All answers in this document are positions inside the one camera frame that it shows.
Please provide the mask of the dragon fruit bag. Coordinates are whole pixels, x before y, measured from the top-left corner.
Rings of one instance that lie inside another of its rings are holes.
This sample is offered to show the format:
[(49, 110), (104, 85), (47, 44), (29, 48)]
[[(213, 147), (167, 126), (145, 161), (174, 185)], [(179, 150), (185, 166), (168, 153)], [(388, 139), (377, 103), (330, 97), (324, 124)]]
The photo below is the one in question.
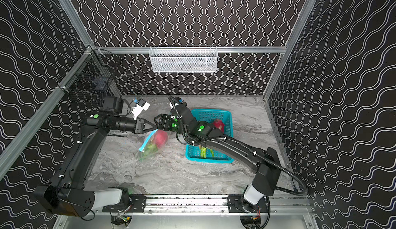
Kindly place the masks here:
[(157, 130), (153, 135), (152, 142), (153, 144), (156, 145), (158, 149), (160, 149), (167, 144), (168, 140), (169, 140), (169, 135), (167, 132), (163, 130)]
[(203, 159), (207, 158), (207, 153), (209, 152), (211, 156), (214, 155), (214, 151), (212, 149), (203, 147), (202, 145), (199, 145), (199, 149), (200, 149), (200, 157)]
[(219, 129), (221, 132), (224, 133), (225, 124), (223, 123), (223, 121), (221, 119), (215, 119), (212, 124), (214, 125), (215, 128)]

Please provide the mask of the zip-top bag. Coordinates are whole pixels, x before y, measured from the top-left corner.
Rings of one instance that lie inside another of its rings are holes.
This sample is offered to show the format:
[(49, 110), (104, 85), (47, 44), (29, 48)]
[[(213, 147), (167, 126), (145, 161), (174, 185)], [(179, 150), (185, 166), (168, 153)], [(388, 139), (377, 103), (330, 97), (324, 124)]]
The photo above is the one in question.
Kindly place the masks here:
[(166, 144), (164, 147), (158, 149), (156, 147), (156, 145), (153, 144), (152, 139), (153, 139), (153, 135), (154, 135), (154, 133), (156, 131), (157, 130), (154, 130), (154, 131), (150, 132), (145, 137), (145, 139), (143, 141), (143, 144), (141, 145), (141, 147), (139, 148), (138, 153), (137, 153), (137, 160), (138, 161), (143, 162), (145, 160), (153, 158), (156, 154), (158, 154), (167, 145)]
[(144, 118), (147, 120), (153, 120), (156, 116), (160, 114), (170, 114), (172, 109), (170, 105), (170, 101), (167, 97), (160, 96), (160, 97), (142, 97), (141, 100), (144, 100), (150, 106), (147, 110), (143, 110), (139, 118)]

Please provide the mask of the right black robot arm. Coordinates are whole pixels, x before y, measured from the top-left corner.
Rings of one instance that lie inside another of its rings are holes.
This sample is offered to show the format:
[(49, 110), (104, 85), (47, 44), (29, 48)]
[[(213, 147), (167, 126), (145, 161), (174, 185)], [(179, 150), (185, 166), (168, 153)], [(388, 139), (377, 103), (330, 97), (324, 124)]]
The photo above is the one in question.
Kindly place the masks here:
[(206, 146), (224, 153), (255, 172), (251, 184), (243, 193), (244, 202), (256, 205), (262, 197), (274, 195), (281, 174), (281, 164), (275, 149), (250, 146), (209, 122), (197, 120), (186, 103), (176, 104), (170, 114), (160, 114), (154, 118), (154, 122), (159, 130), (180, 134), (188, 145)]

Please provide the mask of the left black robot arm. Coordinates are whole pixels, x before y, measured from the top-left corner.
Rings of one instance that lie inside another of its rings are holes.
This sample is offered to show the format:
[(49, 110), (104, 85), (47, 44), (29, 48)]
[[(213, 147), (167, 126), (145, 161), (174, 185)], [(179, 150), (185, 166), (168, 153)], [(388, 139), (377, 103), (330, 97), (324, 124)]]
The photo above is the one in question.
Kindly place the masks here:
[(122, 115), (123, 104), (121, 98), (105, 97), (99, 109), (83, 118), (79, 138), (63, 164), (47, 184), (34, 190), (35, 198), (47, 212), (88, 221), (91, 219), (89, 215), (94, 216), (101, 207), (111, 212), (130, 209), (132, 202), (125, 188), (85, 190), (87, 179), (111, 130), (145, 134), (157, 129), (156, 124), (143, 118)]

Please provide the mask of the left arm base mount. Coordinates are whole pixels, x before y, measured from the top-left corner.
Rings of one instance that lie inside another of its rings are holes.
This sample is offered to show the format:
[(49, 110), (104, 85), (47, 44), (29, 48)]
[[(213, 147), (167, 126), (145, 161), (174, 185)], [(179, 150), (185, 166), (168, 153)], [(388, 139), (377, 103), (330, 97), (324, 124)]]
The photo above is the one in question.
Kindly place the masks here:
[(116, 205), (103, 207), (104, 213), (142, 213), (144, 212), (147, 197), (145, 195), (133, 195), (122, 198)]

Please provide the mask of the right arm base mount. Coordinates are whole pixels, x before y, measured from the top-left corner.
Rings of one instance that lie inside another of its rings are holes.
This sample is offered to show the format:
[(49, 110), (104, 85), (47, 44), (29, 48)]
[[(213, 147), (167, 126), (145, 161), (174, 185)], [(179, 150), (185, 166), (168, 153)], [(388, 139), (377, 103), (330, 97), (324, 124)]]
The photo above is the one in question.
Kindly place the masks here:
[(262, 197), (256, 205), (245, 201), (242, 195), (229, 195), (227, 203), (230, 213), (267, 213), (270, 202), (267, 197)]

